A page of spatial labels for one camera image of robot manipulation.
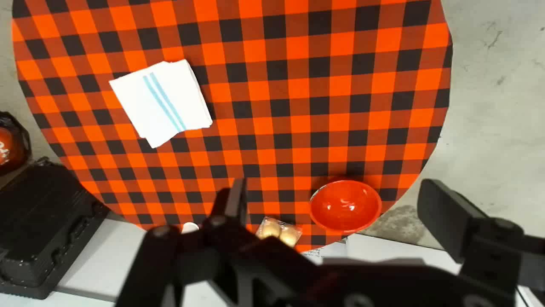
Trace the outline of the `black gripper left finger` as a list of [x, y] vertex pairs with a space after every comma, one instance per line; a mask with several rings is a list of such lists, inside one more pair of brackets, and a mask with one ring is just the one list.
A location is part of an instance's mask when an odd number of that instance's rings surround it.
[[223, 187], [218, 191], [211, 216], [228, 216], [235, 218], [240, 223], [245, 223], [247, 216], [247, 189], [245, 179], [235, 179], [229, 187]]

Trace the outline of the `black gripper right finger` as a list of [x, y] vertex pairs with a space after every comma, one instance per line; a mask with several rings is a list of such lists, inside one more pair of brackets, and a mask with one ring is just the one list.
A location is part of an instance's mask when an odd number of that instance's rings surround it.
[[509, 220], [488, 216], [468, 198], [439, 179], [420, 181], [417, 216], [456, 263], [465, 259], [471, 235], [482, 225], [488, 225], [499, 234], [522, 232], [519, 225]]

